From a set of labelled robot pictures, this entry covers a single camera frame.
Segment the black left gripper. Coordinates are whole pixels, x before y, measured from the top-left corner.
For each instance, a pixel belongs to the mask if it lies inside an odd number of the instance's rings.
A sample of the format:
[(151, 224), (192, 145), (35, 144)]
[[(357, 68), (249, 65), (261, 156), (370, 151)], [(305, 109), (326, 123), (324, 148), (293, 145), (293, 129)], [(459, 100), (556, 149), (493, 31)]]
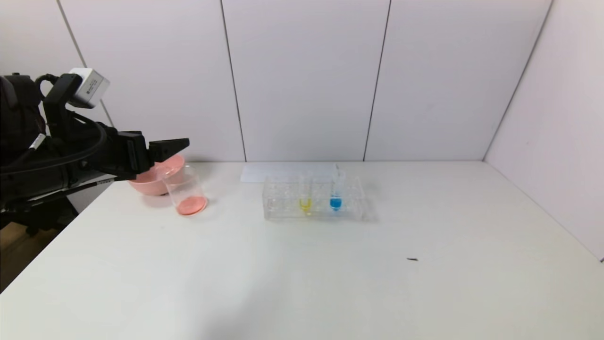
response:
[(189, 138), (159, 140), (147, 144), (140, 131), (117, 131), (102, 125), (106, 133), (103, 146), (91, 157), (94, 170), (122, 179), (133, 180), (147, 172), (153, 162), (162, 163), (190, 146)]

